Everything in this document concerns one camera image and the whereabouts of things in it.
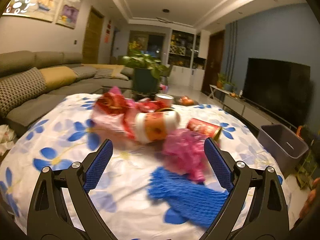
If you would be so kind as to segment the person's right hand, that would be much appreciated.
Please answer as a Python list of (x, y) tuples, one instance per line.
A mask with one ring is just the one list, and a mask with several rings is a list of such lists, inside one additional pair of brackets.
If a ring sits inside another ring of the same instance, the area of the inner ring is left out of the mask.
[(303, 219), (311, 210), (313, 202), (317, 196), (317, 186), (319, 185), (320, 178), (317, 178), (313, 181), (312, 190), (310, 191), (308, 198), (300, 211), (299, 218)]

